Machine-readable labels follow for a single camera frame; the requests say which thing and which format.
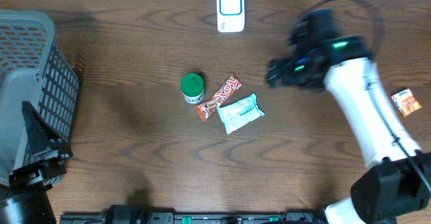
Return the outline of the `orange Kleenex tissue pack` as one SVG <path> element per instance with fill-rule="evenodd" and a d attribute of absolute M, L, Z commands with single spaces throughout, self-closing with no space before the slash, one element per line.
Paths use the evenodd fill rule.
<path fill-rule="evenodd" d="M 420 103 L 414 98 L 409 88 L 393 94 L 391 99 L 404 117 L 419 110 L 422 107 Z"/>

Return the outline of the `orange chocolate bar wrapper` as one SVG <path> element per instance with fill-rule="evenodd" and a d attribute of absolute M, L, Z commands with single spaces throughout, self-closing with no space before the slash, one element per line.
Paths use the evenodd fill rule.
<path fill-rule="evenodd" d="M 210 100 L 195 107 L 200 119 L 203 122 L 206 122 L 208 118 L 240 87 L 242 87 L 241 80 L 239 80 L 234 73 L 231 73 L 223 86 L 219 88 Z"/>

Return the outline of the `green lid white jar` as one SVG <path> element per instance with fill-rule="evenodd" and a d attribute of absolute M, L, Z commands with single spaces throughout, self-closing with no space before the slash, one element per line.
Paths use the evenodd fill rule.
<path fill-rule="evenodd" d="M 189 104 L 198 104 L 205 95 L 203 79 L 195 73 L 185 75 L 181 81 L 181 91 L 185 101 Z"/>

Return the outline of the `light blue wet wipes pack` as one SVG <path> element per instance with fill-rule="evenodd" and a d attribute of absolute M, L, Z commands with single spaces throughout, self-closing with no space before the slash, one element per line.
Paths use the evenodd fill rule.
<path fill-rule="evenodd" d="M 218 114 L 228 135 L 265 115 L 258 107 L 256 94 L 251 94 L 233 104 L 218 108 Z"/>

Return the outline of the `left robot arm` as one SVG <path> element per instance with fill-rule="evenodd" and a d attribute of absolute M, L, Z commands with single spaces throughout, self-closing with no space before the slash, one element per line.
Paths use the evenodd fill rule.
<path fill-rule="evenodd" d="M 66 173 L 71 146 L 46 123 L 33 105 L 22 102 L 24 118 L 23 166 L 6 175 L 1 184 L 2 223 L 55 223 L 47 191 Z"/>

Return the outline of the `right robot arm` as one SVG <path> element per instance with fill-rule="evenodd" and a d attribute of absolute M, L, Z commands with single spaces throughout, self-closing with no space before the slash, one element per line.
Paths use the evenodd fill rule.
<path fill-rule="evenodd" d="M 272 87 L 325 90 L 339 104 L 357 139 L 366 173 L 350 195 L 324 211 L 327 223 L 392 223 L 430 202 L 430 155 L 401 124 L 383 89 L 376 63 L 359 36 L 340 36 L 332 13 L 301 18 L 291 57 L 273 59 Z"/>

